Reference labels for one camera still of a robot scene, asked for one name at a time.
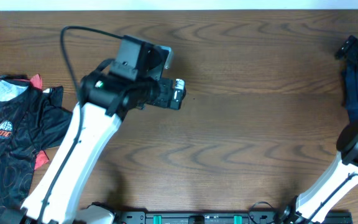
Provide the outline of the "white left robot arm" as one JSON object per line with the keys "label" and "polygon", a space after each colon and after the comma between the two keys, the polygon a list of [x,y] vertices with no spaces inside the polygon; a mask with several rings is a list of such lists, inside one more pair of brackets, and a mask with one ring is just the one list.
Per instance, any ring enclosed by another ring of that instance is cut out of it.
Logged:
{"label": "white left robot arm", "polygon": [[116,214],[100,204],[79,210],[79,200],[103,149],[129,110],[145,105],[179,110],[185,82],[164,78],[170,47],[125,35],[116,58],[83,77],[81,99],[52,163],[18,210],[8,209],[2,223],[113,223]]}

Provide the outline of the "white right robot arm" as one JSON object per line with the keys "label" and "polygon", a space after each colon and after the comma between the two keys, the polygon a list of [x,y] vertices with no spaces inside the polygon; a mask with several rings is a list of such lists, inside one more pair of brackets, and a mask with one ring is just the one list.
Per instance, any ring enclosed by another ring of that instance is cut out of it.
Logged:
{"label": "white right robot arm", "polygon": [[277,214],[275,223],[352,223],[349,212],[334,212],[332,208],[358,185],[358,38],[349,36],[335,58],[346,62],[342,77],[350,123],[338,137],[330,166]]}

